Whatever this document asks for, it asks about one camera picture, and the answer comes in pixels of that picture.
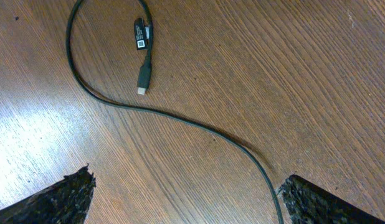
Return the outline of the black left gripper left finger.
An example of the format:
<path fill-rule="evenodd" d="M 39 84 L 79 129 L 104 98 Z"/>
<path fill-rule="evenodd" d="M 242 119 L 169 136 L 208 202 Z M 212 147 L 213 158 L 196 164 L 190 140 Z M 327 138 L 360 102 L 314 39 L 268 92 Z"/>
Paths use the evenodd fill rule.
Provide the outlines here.
<path fill-rule="evenodd" d="M 88 167 L 0 210 L 0 223 L 84 223 L 95 177 Z"/>

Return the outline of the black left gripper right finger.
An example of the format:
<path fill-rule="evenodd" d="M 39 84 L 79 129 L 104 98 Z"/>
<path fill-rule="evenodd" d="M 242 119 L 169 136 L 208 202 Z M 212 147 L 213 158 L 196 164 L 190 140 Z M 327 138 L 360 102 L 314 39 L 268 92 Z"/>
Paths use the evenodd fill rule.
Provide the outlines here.
<path fill-rule="evenodd" d="M 280 191 L 293 224 L 385 224 L 299 175 L 288 177 Z"/>

